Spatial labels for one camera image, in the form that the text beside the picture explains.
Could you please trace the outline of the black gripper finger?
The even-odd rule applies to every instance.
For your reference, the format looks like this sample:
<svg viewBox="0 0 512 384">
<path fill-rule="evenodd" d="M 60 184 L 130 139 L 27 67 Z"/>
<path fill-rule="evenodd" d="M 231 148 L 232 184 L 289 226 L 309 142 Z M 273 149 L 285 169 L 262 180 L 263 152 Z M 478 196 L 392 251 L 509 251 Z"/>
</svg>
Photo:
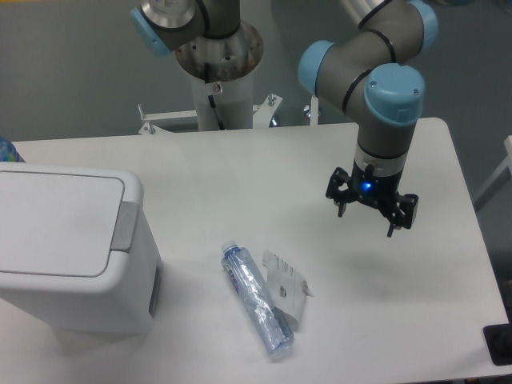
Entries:
<svg viewBox="0 0 512 384">
<path fill-rule="evenodd" d="M 353 188 L 352 177 L 341 167 L 337 167 L 330 176 L 326 197 L 334 202 L 341 218 L 346 206 L 357 200 L 357 192 Z"/>
<path fill-rule="evenodd" d="M 391 198 L 378 201 L 378 210 L 390 225 L 386 236 L 391 237 L 395 230 L 409 230 L 416 218 L 419 197 L 416 194 L 395 194 Z"/>
</svg>

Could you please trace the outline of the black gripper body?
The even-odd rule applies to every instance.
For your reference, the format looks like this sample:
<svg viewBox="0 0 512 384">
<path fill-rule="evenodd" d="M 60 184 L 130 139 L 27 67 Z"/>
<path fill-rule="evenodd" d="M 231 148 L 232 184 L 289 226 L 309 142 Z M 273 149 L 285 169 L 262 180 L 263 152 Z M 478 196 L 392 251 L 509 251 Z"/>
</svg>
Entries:
<svg viewBox="0 0 512 384">
<path fill-rule="evenodd" d="M 397 209 L 402 196 L 398 192 L 403 169 L 390 175 L 378 174 L 373 164 L 354 161 L 347 183 L 346 203 L 359 202 L 375 209 Z"/>
</svg>

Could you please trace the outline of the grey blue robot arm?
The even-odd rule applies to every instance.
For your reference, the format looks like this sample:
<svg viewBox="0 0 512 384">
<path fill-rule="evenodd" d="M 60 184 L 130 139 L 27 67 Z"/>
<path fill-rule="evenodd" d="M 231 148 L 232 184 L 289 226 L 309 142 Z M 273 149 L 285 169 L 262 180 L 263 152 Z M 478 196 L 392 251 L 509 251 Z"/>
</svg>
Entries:
<svg viewBox="0 0 512 384">
<path fill-rule="evenodd" d="M 352 202 L 378 210 L 391 230 L 412 227 L 415 194 L 398 186 L 425 82 L 408 61 L 436 39 L 438 20 L 422 1 L 345 1 L 358 34 L 337 45 L 318 41 L 298 64 L 298 80 L 316 98 L 358 125 L 351 171 L 337 168 L 326 196 L 340 211 Z M 263 44 L 237 1 L 144 1 L 132 23 L 157 56 L 174 54 L 196 86 L 201 130 L 253 126 L 252 74 Z"/>
</svg>

